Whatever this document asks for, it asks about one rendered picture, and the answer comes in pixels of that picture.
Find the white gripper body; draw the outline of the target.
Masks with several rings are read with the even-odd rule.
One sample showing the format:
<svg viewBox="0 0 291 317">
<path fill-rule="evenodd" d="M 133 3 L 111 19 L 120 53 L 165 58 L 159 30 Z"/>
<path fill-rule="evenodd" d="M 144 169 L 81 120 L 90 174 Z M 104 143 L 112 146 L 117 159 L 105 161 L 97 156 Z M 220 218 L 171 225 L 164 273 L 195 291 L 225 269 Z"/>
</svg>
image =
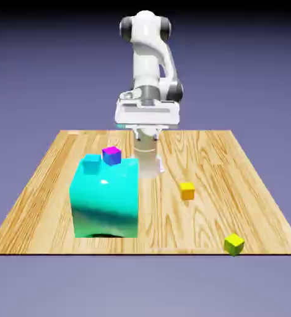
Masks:
<svg viewBox="0 0 291 317">
<path fill-rule="evenodd" d="M 140 99 L 118 99 L 115 123 L 120 126 L 178 126 L 180 104 L 154 100 L 154 105 L 144 106 Z"/>
</svg>

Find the small yellow cube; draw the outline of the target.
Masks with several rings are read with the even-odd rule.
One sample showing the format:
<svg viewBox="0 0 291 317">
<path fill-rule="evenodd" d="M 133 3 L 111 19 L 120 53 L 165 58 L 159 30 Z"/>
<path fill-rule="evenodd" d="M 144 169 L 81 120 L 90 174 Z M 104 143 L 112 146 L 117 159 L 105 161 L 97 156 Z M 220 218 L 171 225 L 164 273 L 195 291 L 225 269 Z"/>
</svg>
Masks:
<svg viewBox="0 0 291 317">
<path fill-rule="evenodd" d="M 232 233 L 224 240 L 224 250 L 231 256 L 236 256 L 243 250 L 245 241 L 236 233 Z"/>
</svg>

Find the small purple cube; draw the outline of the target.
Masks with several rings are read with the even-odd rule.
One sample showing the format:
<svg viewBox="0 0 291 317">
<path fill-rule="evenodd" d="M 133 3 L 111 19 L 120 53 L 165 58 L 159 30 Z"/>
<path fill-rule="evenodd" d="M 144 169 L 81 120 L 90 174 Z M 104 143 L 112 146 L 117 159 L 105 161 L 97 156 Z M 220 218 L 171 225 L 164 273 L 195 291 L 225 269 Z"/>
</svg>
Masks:
<svg viewBox="0 0 291 317">
<path fill-rule="evenodd" d="M 116 146 L 102 149 L 103 161 L 108 165 L 117 165 L 121 163 L 121 150 Z"/>
</svg>

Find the small orange cube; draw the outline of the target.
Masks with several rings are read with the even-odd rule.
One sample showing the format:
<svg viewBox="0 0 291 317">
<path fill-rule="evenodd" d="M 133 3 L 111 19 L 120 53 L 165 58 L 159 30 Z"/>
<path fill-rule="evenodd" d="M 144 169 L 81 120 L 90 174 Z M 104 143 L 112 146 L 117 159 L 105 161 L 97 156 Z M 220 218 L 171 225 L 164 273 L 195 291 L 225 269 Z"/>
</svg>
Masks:
<svg viewBox="0 0 291 317">
<path fill-rule="evenodd" d="M 192 182 L 180 183 L 180 193 L 182 200 L 193 200 L 195 194 L 195 187 Z"/>
</svg>

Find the large cyan box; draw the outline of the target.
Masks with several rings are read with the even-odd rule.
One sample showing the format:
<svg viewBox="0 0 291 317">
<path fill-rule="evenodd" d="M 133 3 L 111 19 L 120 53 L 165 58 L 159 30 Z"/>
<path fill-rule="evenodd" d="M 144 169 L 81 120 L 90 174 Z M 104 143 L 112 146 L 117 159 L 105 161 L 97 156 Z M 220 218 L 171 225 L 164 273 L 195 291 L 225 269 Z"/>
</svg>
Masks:
<svg viewBox="0 0 291 317">
<path fill-rule="evenodd" d="M 82 159 L 69 188 L 76 238 L 112 235 L 136 238 L 139 214 L 139 162 L 124 158 L 96 175 L 86 175 Z"/>
</svg>

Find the small cyan cube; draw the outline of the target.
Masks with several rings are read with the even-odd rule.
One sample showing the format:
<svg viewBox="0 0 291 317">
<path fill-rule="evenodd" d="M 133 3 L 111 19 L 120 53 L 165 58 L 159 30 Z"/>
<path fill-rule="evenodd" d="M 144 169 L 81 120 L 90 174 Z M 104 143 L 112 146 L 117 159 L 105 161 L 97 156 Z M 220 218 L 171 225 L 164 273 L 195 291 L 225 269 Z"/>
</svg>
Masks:
<svg viewBox="0 0 291 317">
<path fill-rule="evenodd" d="M 82 159 L 83 171 L 86 175 L 96 175 L 100 171 L 102 157 L 100 154 L 86 154 Z"/>
</svg>

